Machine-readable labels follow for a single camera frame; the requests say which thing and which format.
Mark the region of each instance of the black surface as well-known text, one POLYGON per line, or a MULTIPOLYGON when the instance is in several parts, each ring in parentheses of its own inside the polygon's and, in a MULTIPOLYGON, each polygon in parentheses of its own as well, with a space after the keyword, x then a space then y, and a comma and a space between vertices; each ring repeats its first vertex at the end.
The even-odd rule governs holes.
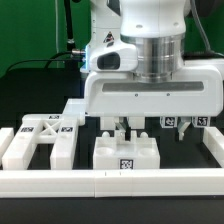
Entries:
MULTIPOLYGON (((63 69, 17 69, 0 79, 0 127, 18 129, 28 113, 61 113, 68 98, 83 96, 79 73, 63 69)), ((223 114, 212 120, 221 131, 223 114)), ((218 164, 202 143, 202 129, 190 127, 185 141, 175 129, 161 129, 159 118, 146 119, 146 132, 156 137, 161 168, 206 168, 218 164)), ((75 169, 92 167, 99 119, 88 118, 79 129, 75 169)), ((29 169, 48 169, 52 146, 39 146, 29 169)), ((224 197, 0 199, 0 224, 7 223, 223 223, 224 197)))

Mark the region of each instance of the black cable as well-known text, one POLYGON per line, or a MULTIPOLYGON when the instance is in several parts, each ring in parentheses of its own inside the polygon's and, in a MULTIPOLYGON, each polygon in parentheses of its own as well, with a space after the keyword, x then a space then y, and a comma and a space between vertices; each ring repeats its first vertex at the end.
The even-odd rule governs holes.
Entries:
MULTIPOLYGON (((59 53, 55 54, 54 56, 52 56, 50 59, 56 59, 56 58, 58 58, 58 57, 60 57, 60 56, 63 56, 63 55, 71 55, 71 54, 72 54, 72 51, 59 52, 59 53)), ((46 65, 45 65, 44 68, 48 68, 49 65, 51 64, 51 62, 52 62, 52 61, 48 61, 48 62, 46 63, 46 65)))
POLYGON ((205 44, 205 49, 206 49, 207 52, 211 52, 212 51, 211 50, 211 45, 209 43, 208 37, 205 33, 205 30, 204 30, 203 26, 201 25, 201 21, 200 21, 199 16, 198 16, 195 0, 191 0, 191 11, 192 11, 192 15, 193 15, 193 18, 194 18, 195 25, 198 28, 198 31, 201 35, 201 38, 202 38, 202 40, 205 44))
POLYGON ((10 65, 7 70, 6 70, 6 74, 13 68, 15 67, 16 65, 19 65, 19 64, 23 64, 23 63, 28 63, 28 62, 48 62, 48 61, 74 61, 74 59, 30 59, 30 60, 24 60, 24 61, 19 61, 19 62, 16 62, 12 65, 10 65))
POLYGON ((73 37, 73 25, 72 25, 72 12, 71 12, 71 3, 70 0, 64 0, 65 6, 65 16, 67 24, 67 50, 72 50, 76 48, 74 37, 73 37))

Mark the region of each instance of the white plastic part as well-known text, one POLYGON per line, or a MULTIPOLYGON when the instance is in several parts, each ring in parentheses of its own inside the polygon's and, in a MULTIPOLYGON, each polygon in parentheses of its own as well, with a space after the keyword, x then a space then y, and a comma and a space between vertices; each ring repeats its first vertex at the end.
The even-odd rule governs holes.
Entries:
POLYGON ((50 157, 51 169, 72 169, 78 127, 84 124, 84 100, 69 100, 62 115, 24 116, 21 128, 2 158, 3 169, 26 170, 37 144, 54 144, 50 157))
POLYGON ((27 120, 2 158, 4 170, 25 170, 36 149, 35 135, 42 130, 42 120, 27 120))
MULTIPOLYGON (((128 125, 131 129, 144 129, 145 128, 145 117, 129 117, 128 125)), ((100 130, 113 131, 116 129, 115 118, 114 117, 100 117, 100 130)))
POLYGON ((121 34, 128 37, 158 38, 186 31, 186 0, 120 0, 121 34))
POLYGON ((133 44, 126 44, 121 40, 116 40, 112 44, 112 46, 108 46, 108 43, 102 44, 92 51, 89 62, 90 70, 102 71, 102 69, 98 67, 98 59, 114 52, 120 57, 119 68, 115 71, 132 71, 136 69, 138 66, 138 53, 136 47, 133 44))
POLYGON ((145 129, 145 117, 129 117, 128 124, 131 129, 145 129))
POLYGON ((215 127, 206 127, 204 129, 203 142, 215 157, 217 162, 224 168, 224 136, 215 127))
POLYGON ((91 171, 2 171, 1 198, 94 197, 91 171))
POLYGON ((85 124, 85 107, 84 99, 69 99, 65 105, 62 117, 77 118, 79 126, 85 124))
POLYGON ((1 198, 224 195, 224 169, 2 171, 1 198))
POLYGON ((9 147, 9 144, 12 142, 13 138, 13 128, 0 129, 0 166, 2 165, 2 157, 9 147))
POLYGON ((100 117, 100 130, 113 131, 116 129, 114 117, 100 117))
POLYGON ((72 169, 77 136, 78 120, 63 120, 50 156, 52 170, 72 169))
POLYGON ((160 155, 156 140, 143 133, 131 132, 131 141, 125 141, 124 133, 115 131, 115 137, 104 134, 96 138, 93 168, 111 169, 159 169, 160 155))
POLYGON ((222 111, 222 76, 214 66, 185 66, 172 75, 172 81, 202 82, 204 89, 103 91, 105 83, 134 83, 132 74, 92 72, 85 87, 86 112, 93 117, 212 117, 222 111))
POLYGON ((119 29, 120 16, 114 13, 108 6, 107 0, 91 0, 92 27, 119 29))
POLYGON ((128 170, 95 172, 95 197, 131 197, 132 175, 128 170))
POLYGON ((181 117, 181 121, 178 124, 178 132, 179 132, 179 141, 184 140, 184 132, 187 130, 189 125, 191 124, 191 118, 190 117, 181 117))
POLYGON ((216 67, 222 75, 224 80, 224 59, 207 59, 207 60, 187 60, 185 61, 186 66, 204 66, 204 65, 213 65, 216 67))

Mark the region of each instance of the metal cylinder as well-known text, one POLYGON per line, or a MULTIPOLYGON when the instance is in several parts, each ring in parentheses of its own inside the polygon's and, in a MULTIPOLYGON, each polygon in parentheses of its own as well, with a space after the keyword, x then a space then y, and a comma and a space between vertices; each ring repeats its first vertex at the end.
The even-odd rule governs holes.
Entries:
POLYGON ((136 38, 121 35, 125 43, 138 50, 138 67, 134 71, 139 82, 165 82, 172 72, 183 67, 184 34, 160 38, 136 38))

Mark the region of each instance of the qr code sticker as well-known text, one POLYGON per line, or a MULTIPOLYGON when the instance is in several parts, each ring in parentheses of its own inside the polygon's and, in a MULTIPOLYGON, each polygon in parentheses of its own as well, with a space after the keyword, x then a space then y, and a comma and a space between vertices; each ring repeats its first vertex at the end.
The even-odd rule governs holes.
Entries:
POLYGON ((121 159, 120 169, 121 170, 132 170, 134 168, 134 160, 132 159, 121 159))
POLYGON ((34 128, 27 127, 27 128, 22 128, 21 132, 33 132, 34 128))

